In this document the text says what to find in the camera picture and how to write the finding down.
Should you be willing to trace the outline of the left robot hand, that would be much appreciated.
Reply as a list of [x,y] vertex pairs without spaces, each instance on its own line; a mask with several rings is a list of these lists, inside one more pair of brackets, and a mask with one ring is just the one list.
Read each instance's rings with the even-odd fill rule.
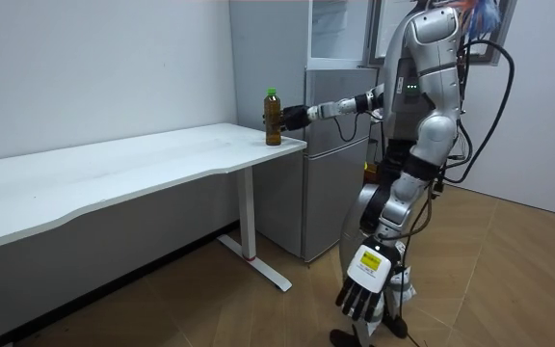
[[346,269],[335,304],[354,321],[370,323],[400,261],[395,247],[381,244],[374,237],[364,240]]

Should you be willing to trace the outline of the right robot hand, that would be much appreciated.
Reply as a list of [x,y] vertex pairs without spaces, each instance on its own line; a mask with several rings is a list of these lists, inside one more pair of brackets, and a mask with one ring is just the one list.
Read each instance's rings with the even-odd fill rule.
[[294,131],[307,127],[311,120],[307,115],[308,107],[297,105],[282,110],[279,126],[281,131]]

